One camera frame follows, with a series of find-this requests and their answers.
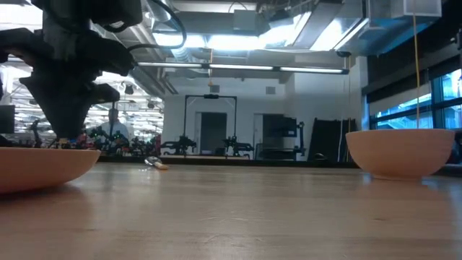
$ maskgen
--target fluorescent light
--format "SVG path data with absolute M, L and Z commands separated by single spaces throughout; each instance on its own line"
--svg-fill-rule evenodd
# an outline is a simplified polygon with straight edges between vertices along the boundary
M 256 36 L 213 35 L 207 47 L 223 51 L 252 51 L 265 46 Z
M 288 37 L 287 40 L 286 40 L 286 43 L 285 43 L 286 46 L 294 44 L 294 42 L 296 41 L 296 39 L 298 38 L 298 36 L 302 32 L 303 28 L 305 27 L 306 23 L 310 19 L 311 12 L 306 12 L 306 13 L 302 14 L 301 17 L 299 17 L 299 16 L 300 15 L 297 15 L 296 17 L 294 17 L 294 24 L 296 24 L 296 25 L 295 25 L 293 34 L 290 37 Z
M 310 51 L 329 51 L 341 40 L 343 31 L 339 19 L 334 19 L 311 46 Z
M 337 45 L 335 45 L 334 50 L 339 50 L 343 47 L 346 43 L 348 43 L 353 36 L 355 36 L 366 24 L 369 23 L 369 18 L 364 19 L 358 26 L 356 26 L 353 31 L 351 31 L 343 40 L 341 40 Z
M 182 35 L 169 35 L 163 33 L 153 33 L 154 39 L 156 39 L 157 44 L 161 46 L 176 46 L 181 44 L 183 41 Z M 188 35 L 186 38 L 185 45 L 186 48 L 205 48 L 205 40 L 202 35 Z
M 231 64 L 210 64 L 210 69 L 247 69 L 247 70 L 273 70 L 272 66 L 251 66 L 251 65 L 231 65 Z
M 164 68 L 185 68 L 185 69 L 200 69 L 201 64 L 189 64 L 189 63 L 175 63 L 175 62 L 139 62 L 139 66 L 156 66 Z
M 344 73 L 344 70 L 343 69 L 281 67 L 281 72 L 342 74 L 342 73 Z

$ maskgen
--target computer monitor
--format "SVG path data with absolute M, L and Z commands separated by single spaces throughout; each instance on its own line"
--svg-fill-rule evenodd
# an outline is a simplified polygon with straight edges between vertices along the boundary
M 269 137 L 297 137 L 297 119 L 272 116 L 269 123 Z
M 0 134 L 14 134 L 14 105 L 0 105 Z

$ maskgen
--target black frame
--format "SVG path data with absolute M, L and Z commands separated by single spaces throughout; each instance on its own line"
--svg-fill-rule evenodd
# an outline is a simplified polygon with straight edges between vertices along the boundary
M 237 125 L 237 97 L 236 96 L 221 96 L 221 95 L 186 95 L 185 96 L 185 114 L 183 116 L 183 136 L 186 136 L 186 119 L 188 117 L 188 99 L 189 98 L 203 98 L 203 99 L 220 99 L 231 98 L 234 100 L 234 136 L 236 136 Z

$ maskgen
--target table surface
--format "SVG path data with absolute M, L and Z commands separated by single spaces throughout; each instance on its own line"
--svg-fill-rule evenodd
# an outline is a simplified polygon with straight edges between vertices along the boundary
M 462 259 L 462 179 L 104 164 L 0 197 L 0 259 Z

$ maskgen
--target window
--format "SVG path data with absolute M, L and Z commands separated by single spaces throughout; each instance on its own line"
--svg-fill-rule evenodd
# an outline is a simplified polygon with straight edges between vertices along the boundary
M 443 86 L 443 100 L 453 100 L 462 97 L 462 70 L 458 69 L 440 78 Z
M 420 114 L 421 129 L 433 128 L 433 117 L 430 112 Z M 377 129 L 416 129 L 417 128 L 417 114 L 410 116 L 403 116 L 394 118 L 387 121 L 381 121 L 377 124 Z
M 462 129 L 462 70 L 431 80 L 431 93 L 419 98 L 421 129 Z M 417 99 L 370 118 L 371 129 L 415 129 Z
M 459 129 L 462 128 L 462 105 L 454 105 L 450 108 L 445 108 L 445 128 Z
M 423 95 L 419 98 L 420 106 L 431 105 L 432 103 L 432 93 Z M 397 105 L 396 107 L 389 108 L 388 110 L 377 113 L 377 117 L 392 115 L 394 113 L 399 113 L 403 111 L 408 111 L 411 109 L 417 108 L 417 99 L 410 100 L 408 102 Z

